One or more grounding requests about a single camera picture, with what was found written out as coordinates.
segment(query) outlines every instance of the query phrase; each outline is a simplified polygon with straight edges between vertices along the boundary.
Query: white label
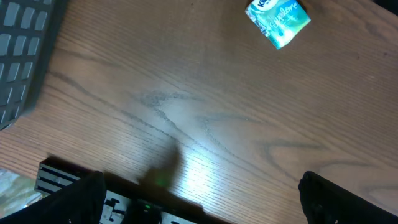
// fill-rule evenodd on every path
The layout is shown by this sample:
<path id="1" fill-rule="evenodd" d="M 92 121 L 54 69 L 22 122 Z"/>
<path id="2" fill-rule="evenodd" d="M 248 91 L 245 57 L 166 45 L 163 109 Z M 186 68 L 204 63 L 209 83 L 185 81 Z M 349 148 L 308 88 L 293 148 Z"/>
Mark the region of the white label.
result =
<path id="1" fill-rule="evenodd" d="M 272 9 L 277 3 L 278 0 L 254 0 L 252 2 L 252 4 L 260 11 L 268 11 Z"/>

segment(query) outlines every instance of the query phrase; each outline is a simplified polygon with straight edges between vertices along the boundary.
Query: wood grain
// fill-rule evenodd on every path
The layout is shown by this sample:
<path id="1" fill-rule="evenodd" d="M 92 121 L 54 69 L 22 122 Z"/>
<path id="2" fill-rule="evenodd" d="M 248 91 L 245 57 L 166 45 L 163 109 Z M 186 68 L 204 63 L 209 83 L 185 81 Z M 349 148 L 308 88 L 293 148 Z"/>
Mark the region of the wood grain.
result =
<path id="1" fill-rule="evenodd" d="M 398 214 L 398 17 L 304 0 L 276 50 L 246 1 L 71 0 L 36 110 L 0 133 L 0 167 L 54 154 L 136 180 L 183 152 L 173 192 L 235 223 L 306 223 L 312 170 Z"/>

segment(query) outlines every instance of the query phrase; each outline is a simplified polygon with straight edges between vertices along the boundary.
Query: black device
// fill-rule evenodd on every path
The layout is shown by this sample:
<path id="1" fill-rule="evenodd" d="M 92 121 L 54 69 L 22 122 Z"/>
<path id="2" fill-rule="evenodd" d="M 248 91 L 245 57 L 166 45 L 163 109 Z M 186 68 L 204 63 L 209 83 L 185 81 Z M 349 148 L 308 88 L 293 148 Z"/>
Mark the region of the black device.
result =
<path id="1" fill-rule="evenodd" d="M 223 223 L 165 189 L 92 172 L 58 159 L 40 163 L 35 189 L 48 195 L 2 220 L 18 223 Z M 298 186 L 309 224 L 390 224 L 398 217 L 313 173 Z"/>
<path id="2" fill-rule="evenodd" d="M 0 130 L 35 107 L 67 0 L 0 0 Z"/>
<path id="3" fill-rule="evenodd" d="M 398 1 L 397 0 L 374 0 L 376 4 L 387 9 L 398 16 Z"/>
<path id="4" fill-rule="evenodd" d="M 298 186 L 309 224 L 393 224 L 398 217 L 337 186 L 314 172 L 306 172 Z"/>
<path id="5" fill-rule="evenodd" d="M 46 197 L 0 224 L 227 224 L 167 189 L 137 185 L 56 158 L 40 163 L 35 190 Z"/>

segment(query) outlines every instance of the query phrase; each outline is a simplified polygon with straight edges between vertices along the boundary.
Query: tissue pack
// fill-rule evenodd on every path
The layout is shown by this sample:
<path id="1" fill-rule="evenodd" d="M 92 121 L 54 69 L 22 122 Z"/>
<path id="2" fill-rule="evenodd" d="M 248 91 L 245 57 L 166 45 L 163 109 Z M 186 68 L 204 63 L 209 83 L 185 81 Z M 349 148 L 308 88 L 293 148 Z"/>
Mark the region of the tissue pack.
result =
<path id="1" fill-rule="evenodd" d="M 246 14 L 277 49 L 288 44 L 311 21 L 296 0 L 254 0 Z"/>

